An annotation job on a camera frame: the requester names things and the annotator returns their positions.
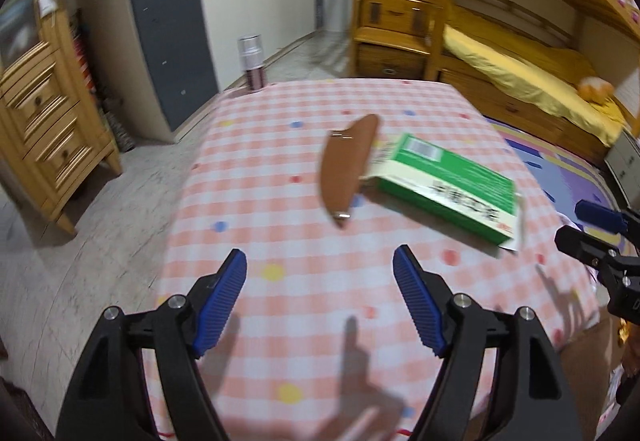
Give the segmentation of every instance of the screw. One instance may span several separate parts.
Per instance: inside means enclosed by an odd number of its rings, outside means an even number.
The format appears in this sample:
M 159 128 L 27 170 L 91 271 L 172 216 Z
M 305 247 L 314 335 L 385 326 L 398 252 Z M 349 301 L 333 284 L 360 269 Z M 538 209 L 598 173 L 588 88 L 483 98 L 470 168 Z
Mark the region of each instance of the screw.
M 520 308 L 520 316 L 526 321 L 531 321 L 536 317 L 536 312 L 530 307 L 525 306 Z
M 104 316 L 107 320 L 113 320 L 114 318 L 116 318 L 116 316 L 119 315 L 119 313 L 120 310 L 117 307 L 111 306 L 104 310 L 102 316 Z
M 184 297 L 184 295 L 174 295 L 172 297 L 169 297 L 169 307 L 171 309 L 180 309 L 186 303 L 187 299 Z
M 453 297 L 453 303 L 458 307 L 462 307 L 462 309 L 466 309 L 467 307 L 469 307 L 471 305 L 471 302 L 471 297 L 465 295 L 464 293 L 458 293 Z

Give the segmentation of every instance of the pink and white gingham tablecloth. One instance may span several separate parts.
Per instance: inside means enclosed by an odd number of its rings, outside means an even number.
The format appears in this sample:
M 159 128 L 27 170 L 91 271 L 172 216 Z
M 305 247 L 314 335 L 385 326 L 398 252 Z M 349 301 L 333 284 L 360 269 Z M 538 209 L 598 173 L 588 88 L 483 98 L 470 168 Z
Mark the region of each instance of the pink and white gingham tablecloth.
M 382 119 L 380 142 L 411 132 L 513 179 L 525 199 L 521 251 L 495 258 L 434 216 L 362 196 L 337 228 L 319 198 L 322 150 L 329 131 L 367 113 Z M 538 183 L 451 86 L 272 84 L 221 95 L 209 125 L 175 217 L 158 302 L 187 293 L 233 247 L 246 254 L 238 303 L 199 364 L 232 441 L 369 440 L 414 427 L 441 362 L 420 344 L 394 280 L 400 244 L 454 293 L 506 312 L 531 306 L 556 346 L 598 311 L 585 268 L 554 246 L 560 222 Z M 486 403 L 493 361 L 485 356 L 476 408 Z M 153 369 L 148 387 L 159 430 L 171 435 Z

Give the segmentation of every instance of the rug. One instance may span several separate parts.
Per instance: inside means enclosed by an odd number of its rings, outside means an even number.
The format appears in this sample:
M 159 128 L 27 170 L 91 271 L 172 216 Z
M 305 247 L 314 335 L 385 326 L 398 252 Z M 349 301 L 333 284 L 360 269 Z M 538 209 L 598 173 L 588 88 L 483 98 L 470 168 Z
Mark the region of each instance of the rug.
M 636 254 L 631 243 L 620 235 L 612 235 L 590 226 L 575 216 L 575 204 L 582 199 L 610 209 L 619 209 L 596 167 L 563 148 L 496 120 L 487 119 L 529 168 L 556 211 L 569 217 L 583 231 L 615 244 L 623 255 Z

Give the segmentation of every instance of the yellow blanket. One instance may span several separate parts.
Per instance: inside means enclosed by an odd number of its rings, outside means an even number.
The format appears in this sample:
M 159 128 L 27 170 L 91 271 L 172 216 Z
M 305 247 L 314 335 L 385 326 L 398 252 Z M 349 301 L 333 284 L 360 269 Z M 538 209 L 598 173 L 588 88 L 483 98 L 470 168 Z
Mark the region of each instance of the yellow blanket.
M 460 24 L 463 12 L 464 21 Z M 469 21 L 473 19 L 477 20 L 469 28 Z M 466 31 L 463 33 L 455 26 Z M 487 75 L 505 94 L 568 119 L 597 136 L 607 147 L 620 135 L 625 118 L 613 100 L 603 106 L 593 106 L 567 83 L 577 83 L 584 76 L 594 75 L 588 60 L 577 51 L 543 46 L 457 6 L 452 24 L 445 29 L 444 44 L 459 59 Z

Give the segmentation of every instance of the green box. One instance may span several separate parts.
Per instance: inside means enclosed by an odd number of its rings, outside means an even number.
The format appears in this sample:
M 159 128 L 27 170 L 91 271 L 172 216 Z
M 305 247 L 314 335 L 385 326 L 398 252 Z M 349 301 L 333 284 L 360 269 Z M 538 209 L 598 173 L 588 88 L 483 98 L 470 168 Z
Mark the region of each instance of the green box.
M 514 237 L 513 181 L 437 145 L 402 134 L 372 162 L 380 190 L 502 244 Z

